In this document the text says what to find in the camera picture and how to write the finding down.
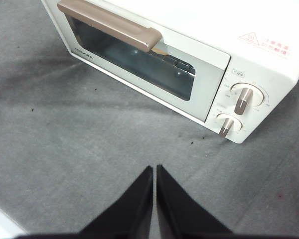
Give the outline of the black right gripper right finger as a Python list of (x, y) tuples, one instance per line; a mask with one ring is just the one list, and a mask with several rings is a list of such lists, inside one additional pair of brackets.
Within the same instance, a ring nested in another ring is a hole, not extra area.
[(200, 206), (163, 167), (156, 167), (159, 218), (173, 237), (223, 237), (231, 230)]

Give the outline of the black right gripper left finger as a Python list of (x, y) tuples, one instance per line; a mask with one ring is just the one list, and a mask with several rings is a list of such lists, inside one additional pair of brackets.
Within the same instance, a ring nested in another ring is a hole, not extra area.
[(153, 168), (147, 166), (122, 196), (81, 233), (95, 237), (148, 237), (152, 208)]

